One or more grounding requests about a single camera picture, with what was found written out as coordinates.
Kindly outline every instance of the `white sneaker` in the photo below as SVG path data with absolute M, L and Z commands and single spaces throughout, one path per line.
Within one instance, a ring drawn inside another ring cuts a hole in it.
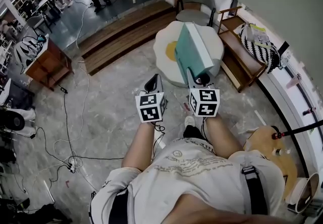
M 69 4 L 67 4 L 67 7 L 69 8 L 70 6 L 72 6 L 73 5 L 73 0 L 72 1 L 70 1 L 70 3 Z
M 187 116 L 185 118 L 185 122 L 184 122 L 184 125 L 185 125 L 185 128 L 188 126 L 188 125 L 191 125 L 191 126 L 194 126 L 195 127 L 195 119 L 193 116 Z

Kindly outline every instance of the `wooden cabinet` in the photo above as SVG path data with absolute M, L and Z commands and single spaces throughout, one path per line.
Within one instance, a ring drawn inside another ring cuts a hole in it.
M 48 39 L 42 51 L 25 70 L 25 74 L 53 90 L 53 87 L 72 71 L 71 59 Z
M 225 45 L 221 66 L 238 92 L 241 92 L 259 78 L 265 71 L 265 64 L 254 58 L 243 46 L 240 37 L 234 33 L 238 26 L 245 23 L 237 15 L 239 8 L 241 7 L 220 11 L 222 16 L 218 34 Z M 223 19 L 223 13 L 228 11 L 235 11 L 234 16 Z

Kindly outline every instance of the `black pole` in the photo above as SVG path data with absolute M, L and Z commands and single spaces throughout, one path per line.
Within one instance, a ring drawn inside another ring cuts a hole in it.
M 284 132 L 284 133 L 280 133 L 280 132 L 274 133 L 272 135 L 272 139 L 277 140 L 277 139 L 280 139 L 280 138 L 282 138 L 284 136 L 305 132 L 305 131 L 308 131 L 310 129 L 322 126 L 322 125 L 323 125 L 323 120 L 320 120 L 318 122 L 315 122 L 313 124 L 310 124 L 308 126 L 304 126 L 304 127 L 301 127 L 301 128 L 295 129 L 295 130 L 287 131 L 287 132 Z

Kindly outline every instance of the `floor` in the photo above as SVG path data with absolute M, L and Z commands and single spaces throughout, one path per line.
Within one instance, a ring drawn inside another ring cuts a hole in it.
M 150 0 L 136 0 L 136 4 L 133 4 L 132 0 L 111 0 L 113 3 L 111 6 L 105 7 L 105 9 L 96 14 L 94 7 L 87 9 L 86 5 L 89 5 L 91 0 L 75 0 L 75 3 L 70 8 L 64 9 L 61 19 L 56 22 L 56 25 L 52 25 L 51 30 L 53 33 L 50 38 L 60 49 L 65 50 L 76 41 L 82 26 L 83 14 L 84 21 L 82 31 L 79 34 L 79 41 L 117 20 L 122 13 L 139 8 L 148 1 Z M 103 0 L 100 0 L 100 2 L 102 5 L 105 4 Z
M 140 123 L 135 106 L 138 87 L 145 79 L 158 73 L 153 44 L 154 40 L 135 49 L 89 79 L 82 71 L 84 65 L 78 63 L 80 58 L 73 60 L 75 74 L 69 75 L 61 85 L 68 90 L 68 129 L 70 139 L 74 140 L 73 150 L 77 155 L 108 158 L 125 155 Z M 215 78 L 215 84 L 221 91 L 219 113 L 241 144 L 249 136 L 246 131 L 262 125 L 257 113 L 266 124 L 285 129 L 257 85 L 238 93 L 223 71 Z M 169 104 L 163 121 L 166 135 L 160 145 L 182 135 L 184 119 L 189 114 L 184 106 L 187 102 L 187 89 L 175 87 L 164 79 L 163 85 Z M 89 91 L 84 103 L 84 125 L 80 135 L 83 101 L 87 89 Z M 63 104 L 64 97 L 58 88 L 55 92 L 43 88 L 35 98 L 36 125 L 43 127 L 46 132 L 48 151 L 55 153 L 55 146 L 57 156 L 61 159 L 71 154 L 67 142 L 59 141 L 55 144 L 60 139 L 67 139 Z M 290 140 L 286 139 L 286 142 L 297 161 L 295 147 Z M 38 209 L 44 204 L 52 203 L 48 192 L 49 179 L 57 178 L 60 162 L 45 152 L 44 143 L 41 131 L 34 139 L 16 137 L 14 142 L 28 194 L 22 193 L 14 180 L 8 179 L 8 183 L 16 198 L 30 198 L 30 209 Z M 74 223 L 88 223 L 91 192 L 98 190 L 109 172 L 120 167 L 120 164 L 120 160 L 83 159 L 77 162 L 80 166 L 78 173 L 72 174 L 66 168 L 61 168 L 58 181 L 52 184 L 50 190 L 55 206 L 70 216 Z M 18 175 L 17 180 L 21 186 L 21 177 Z M 279 215 L 289 220 L 298 218 L 288 212 L 283 204 Z

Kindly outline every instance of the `gray chair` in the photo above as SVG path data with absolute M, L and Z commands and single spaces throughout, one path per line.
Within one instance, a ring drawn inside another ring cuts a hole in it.
M 27 24 L 29 27 L 31 27 L 36 35 L 38 35 L 38 33 L 36 32 L 36 29 L 39 29 L 42 33 L 44 33 L 44 31 L 40 28 L 40 25 L 41 24 L 45 24 L 46 27 L 50 30 L 50 32 L 52 33 L 46 19 L 43 17 L 43 15 L 38 15 L 38 16 L 34 16 L 34 17 L 30 17 L 28 20 L 27 20 Z
M 211 16 L 198 10 L 184 9 L 185 3 L 198 3 L 205 5 L 210 8 Z M 176 20 L 182 22 L 194 22 L 200 26 L 212 27 L 215 12 L 216 4 L 214 0 L 178 0 L 176 3 Z

